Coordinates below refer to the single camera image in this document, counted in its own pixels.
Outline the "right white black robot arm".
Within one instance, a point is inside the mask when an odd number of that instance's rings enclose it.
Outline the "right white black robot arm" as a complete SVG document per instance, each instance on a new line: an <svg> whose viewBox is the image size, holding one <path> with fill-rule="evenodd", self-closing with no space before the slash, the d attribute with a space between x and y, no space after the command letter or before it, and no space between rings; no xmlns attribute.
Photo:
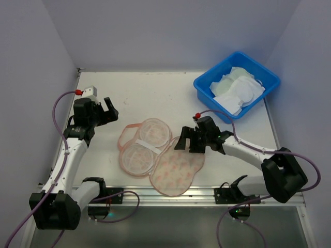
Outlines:
<svg viewBox="0 0 331 248"><path fill-rule="evenodd" d="M258 195L270 195L286 203L302 189L308 178L294 155L286 148L279 150L254 147L235 136L232 131L220 131L210 116L194 118L196 127L183 127L176 150L205 153L206 147L223 155L236 157L253 165L261 176L242 175L219 194L229 202L240 203Z"/></svg>

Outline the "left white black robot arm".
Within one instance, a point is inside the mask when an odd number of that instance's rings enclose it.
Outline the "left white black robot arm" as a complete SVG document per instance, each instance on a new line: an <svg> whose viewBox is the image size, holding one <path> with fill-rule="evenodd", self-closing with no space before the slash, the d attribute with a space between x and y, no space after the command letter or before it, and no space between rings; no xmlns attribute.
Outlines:
<svg viewBox="0 0 331 248"><path fill-rule="evenodd" d="M63 143L50 178L41 192L33 193L29 205L38 229L75 230L82 210L94 199L105 197L106 183L100 177L87 177L73 189L80 162L95 135L95 128L118 120L118 111L110 98L104 99L108 110L91 98L74 101L73 124L63 132Z"/></svg>

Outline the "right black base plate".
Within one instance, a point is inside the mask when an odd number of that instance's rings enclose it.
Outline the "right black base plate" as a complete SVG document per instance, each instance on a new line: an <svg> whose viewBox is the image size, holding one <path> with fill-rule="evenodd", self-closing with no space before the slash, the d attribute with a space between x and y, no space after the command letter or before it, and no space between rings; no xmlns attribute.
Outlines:
<svg viewBox="0 0 331 248"><path fill-rule="evenodd" d="M225 182L220 187L214 188L215 204L239 204L259 198L259 195L244 195L239 190L238 184L246 177L247 175L243 175L231 184Z"/></svg>

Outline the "aluminium mounting rail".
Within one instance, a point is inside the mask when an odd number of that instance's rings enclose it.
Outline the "aluminium mounting rail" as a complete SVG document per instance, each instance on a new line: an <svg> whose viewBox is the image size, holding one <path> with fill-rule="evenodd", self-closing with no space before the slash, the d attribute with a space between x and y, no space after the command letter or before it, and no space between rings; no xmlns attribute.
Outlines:
<svg viewBox="0 0 331 248"><path fill-rule="evenodd" d="M139 195L140 206L150 207L212 207L212 206L234 206L237 203L227 203L225 200L220 199L219 194L215 193L215 187L191 187L183 195L176 197L164 196L158 193L153 187L148 186L131 186L123 188L124 191L133 191ZM138 199L132 193L124 193L117 197L111 198L111 206L123 205L123 206L135 206ZM277 202L273 198L261 199L254 203L258 206L272 206L272 207L301 207L305 206L304 198L301 194L294 195L287 203L282 204Z"/></svg>

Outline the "floral peach laundry bag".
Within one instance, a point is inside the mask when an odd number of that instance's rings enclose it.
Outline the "floral peach laundry bag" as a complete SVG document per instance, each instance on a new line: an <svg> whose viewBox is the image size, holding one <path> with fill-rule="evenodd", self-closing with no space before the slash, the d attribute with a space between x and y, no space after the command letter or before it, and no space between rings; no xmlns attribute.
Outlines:
<svg viewBox="0 0 331 248"><path fill-rule="evenodd" d="M190 153L187 142L183 150L176 150L178 141L179 137L173 137L169 126L160 119L129 124L117 141L119 165L132 176L149 177L158 193L180 196L203 167L205 155Z"/></svg>

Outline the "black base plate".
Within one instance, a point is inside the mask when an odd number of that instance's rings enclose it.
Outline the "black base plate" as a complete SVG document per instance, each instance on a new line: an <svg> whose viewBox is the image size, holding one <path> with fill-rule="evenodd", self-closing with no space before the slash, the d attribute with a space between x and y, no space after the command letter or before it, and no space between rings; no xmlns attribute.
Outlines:
<svg viewBox="0 0 331 248"><path fill-rule="evenodd" d="M259 195L244 195L239 190L238 184L246 177L247 175L243 175L231 184L225 182L220 187L214 188L215 204L239 204L259 198Z"/></svg>
<svg viewBox="0 0 331 248"><path fill-rule="evenodd" d="M106 187L90 204L122 204L124 188Z"/></svg>

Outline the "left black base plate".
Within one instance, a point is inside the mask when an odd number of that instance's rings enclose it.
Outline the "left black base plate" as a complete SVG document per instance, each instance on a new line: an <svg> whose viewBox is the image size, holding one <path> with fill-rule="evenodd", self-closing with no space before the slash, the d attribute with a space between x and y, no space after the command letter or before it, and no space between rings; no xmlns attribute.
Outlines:
<svg viewBox="0 0 331 248"><path fill-rule="evenodd" d="M124 188L106 187L90 204L122 204Z"/></svg>

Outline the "blue plastic bin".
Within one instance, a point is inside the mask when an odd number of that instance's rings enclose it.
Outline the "blue plastic bin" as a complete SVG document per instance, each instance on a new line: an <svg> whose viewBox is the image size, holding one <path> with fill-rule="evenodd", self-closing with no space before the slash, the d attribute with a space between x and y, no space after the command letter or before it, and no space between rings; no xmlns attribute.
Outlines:
<svg viewBox="0 0 331 248"><path fill-rule="evenodd" d="M224 122L237 120L280 85L280 78L243 52L234 52L197 79L198 99L218 110Z"/></svg>

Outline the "white pale green bra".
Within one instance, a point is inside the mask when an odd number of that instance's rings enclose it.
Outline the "white pale green bra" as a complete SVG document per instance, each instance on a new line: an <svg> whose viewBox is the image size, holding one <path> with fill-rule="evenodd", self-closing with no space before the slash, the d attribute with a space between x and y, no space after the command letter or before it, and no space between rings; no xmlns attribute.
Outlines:
<svg viewBox="0 0 331 248"><path fill-rule="evenodd" d="M209 88L214 100L232 115L238 115L265 92L262 81L241 67L232 67L229 74L212 82Z"/></svg>

